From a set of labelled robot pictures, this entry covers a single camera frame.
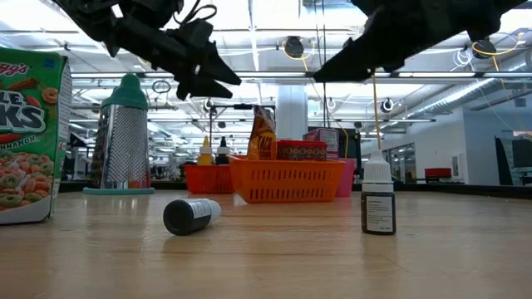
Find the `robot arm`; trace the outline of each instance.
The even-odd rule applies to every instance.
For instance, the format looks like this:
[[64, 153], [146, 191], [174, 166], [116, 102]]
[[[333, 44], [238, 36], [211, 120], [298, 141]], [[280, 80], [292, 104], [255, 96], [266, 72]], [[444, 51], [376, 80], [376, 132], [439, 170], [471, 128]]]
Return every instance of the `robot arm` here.
[[[206, 19], [191, 19], [198, 12], [194, 5], [179, 29], [161, 31], [184, 0], [53, 0], [92, 39], [104, 42], [111, 56], [124, 48], [162, 68], [180, 84], [177, 97], [216, 96], [230, 98], [231, 92], [217, 83], [239, 85], [241, 80], [224, 63], [209, 37], [213, 26]], [[123, 17], [112, 7], [119, 5]]]
[[526, 0], [351, 0], [369, 16], [366, 30], [314, 74], [316, 81], [363, 81], [467, 31], [473, 42], [499, 31], [500, 16]]
[[[177, 97], [230, 98], [217, 81], [241, 80], [209, 42], [207, 18], [191, 21], [200, 0], [179, 29], [161, 31], [184, 0], [52, 0], [91, 38], [104, 42], [111, 56], [124, 48], [169, 71], [180, 82]], [[365, 32], [314, 74], [316, 81], [363, 81], [375, 69], [395, 71], [405, 60], [445, 39], [467, 31], [475, 42], [500, 28], [500, 16], [526, 0], [351, 0], [369, 18]], [[124, 17], [116, 17], [119, 5]]]

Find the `teal grater lid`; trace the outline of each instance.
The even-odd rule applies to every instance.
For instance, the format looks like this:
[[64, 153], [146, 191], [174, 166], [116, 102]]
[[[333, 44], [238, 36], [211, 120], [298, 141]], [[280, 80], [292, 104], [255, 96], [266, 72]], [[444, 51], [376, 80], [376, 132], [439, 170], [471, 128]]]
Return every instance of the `teal grater lid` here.
[[113, 90], [111, 97], [101, 103], [101, 108], [107, 105], [123, 105], [148, 110], [148, 101], [140, 88], [139, 78], [133, 74], [123, 76], [120, 85]]

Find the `bottle label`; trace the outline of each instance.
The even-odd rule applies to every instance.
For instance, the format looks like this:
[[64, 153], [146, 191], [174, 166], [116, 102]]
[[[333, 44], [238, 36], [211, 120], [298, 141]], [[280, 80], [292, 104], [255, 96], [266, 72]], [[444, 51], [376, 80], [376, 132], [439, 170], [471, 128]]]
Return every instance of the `bottle label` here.
[[192, 208], [194, 213], [194, 219], [210, 216], [210, 204], [209, 201], [203, 199], [187, 200], [186, 201]]
[[391, 197], [368, 196], [366, 202], [367, 230], [393, 231], [393, 207]]

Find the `dropper bottle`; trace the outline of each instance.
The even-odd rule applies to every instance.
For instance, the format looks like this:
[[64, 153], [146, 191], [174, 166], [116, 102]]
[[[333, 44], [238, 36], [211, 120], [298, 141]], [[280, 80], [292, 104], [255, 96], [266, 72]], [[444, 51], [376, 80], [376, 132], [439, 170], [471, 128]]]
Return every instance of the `dropper bottle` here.
[[392, 171], [379, 149], [372, 151], [364, 166], [361, 205], [364, 233], [396, 233], [396, 196], [393, 193]]
[[225, 142], [225, 136], [222, 136], [222, 141], [219, 143], [219, 148], [216, 150], [216, 164], [217, 165], [228, 165], [229, 164], [229, 158], [227, 157], [228, 154], [230, 154], [230, 150], [227, 147], [227, 143]]

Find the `pink container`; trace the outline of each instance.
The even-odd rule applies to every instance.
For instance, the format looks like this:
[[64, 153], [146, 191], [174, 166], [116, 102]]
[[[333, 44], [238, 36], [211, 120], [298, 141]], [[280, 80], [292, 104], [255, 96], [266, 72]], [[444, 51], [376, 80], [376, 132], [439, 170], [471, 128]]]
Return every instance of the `pink container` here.
[[351, 197], [352, 183], [355, 180], [355, 159], [339, 158], [346, 163], [343, 168], [340, 185], [336, 191], [336, 197]]

